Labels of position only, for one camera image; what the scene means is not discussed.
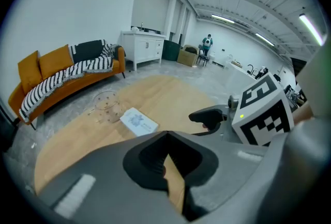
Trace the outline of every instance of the concrete floor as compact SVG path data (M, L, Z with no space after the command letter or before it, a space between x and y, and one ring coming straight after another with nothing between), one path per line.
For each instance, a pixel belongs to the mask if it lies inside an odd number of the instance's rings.
M48 141L59 129L71 120L92 107L94 96L98 93L119 89L151 75L165 74L180 78L206 93L215 104L227 103L229 94L224 86L227 71L215 64L196 68L177 62L162 60L138 64L137 71L132 70L132 63L127 64L124 79L121 74L109 77L67 97L53 106L43 115L43 121L37 124L35 131L31 126L19 125L12 147L5 154L5 164L23 187L34 188L34 167L37 156Z

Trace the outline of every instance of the cabinet drawer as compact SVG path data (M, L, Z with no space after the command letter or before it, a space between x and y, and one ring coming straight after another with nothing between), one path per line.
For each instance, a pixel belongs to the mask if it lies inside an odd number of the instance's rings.
M162 48L163 48L163 41L156 40L156 50L162 50Z
M161 57L162 50L155 50L155 57Z

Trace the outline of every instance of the fluorescent light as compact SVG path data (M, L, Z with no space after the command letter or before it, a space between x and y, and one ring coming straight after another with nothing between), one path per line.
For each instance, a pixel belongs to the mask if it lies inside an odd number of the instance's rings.
M299 15L299 18L303 23L308 27L312 35L317 40L318 44L321 46L323 44L323 39L320 36L319 32L317 32L316 28L312 25L312 23L308 20L307 16L303 13Z
M265 39L263 36L259 35L258 33L255 34L256 36L260 37L261 39L263 39L264 41L266 41L268 44L270 44L271 46L274 46L273 43L271 43L268 39Z
M212 14L212 17L216 18L216 19L220 19L220 20L223 20L223 21L226 21L226 22L229 22L229 23L234 23L234 21L231 21L227 18L224 18L224 17L221 17L221 16L218 16L218 15L215 15L215 14Z

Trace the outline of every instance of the white desk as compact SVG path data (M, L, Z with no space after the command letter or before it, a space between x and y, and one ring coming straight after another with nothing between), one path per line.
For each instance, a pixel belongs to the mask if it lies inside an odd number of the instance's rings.
M243 69L233 65L232 63L228 64L227 71L228 80L225 83L225 87L229 93L231 94L240 94L243 92L243 89L253 83L255 78L248 74Z

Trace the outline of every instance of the paper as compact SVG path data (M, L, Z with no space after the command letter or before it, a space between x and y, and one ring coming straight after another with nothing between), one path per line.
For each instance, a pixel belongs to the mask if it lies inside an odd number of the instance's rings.
M153 120L149 119L146 115L133 107L127 110L120 120L137 137L153 133L159 126Z

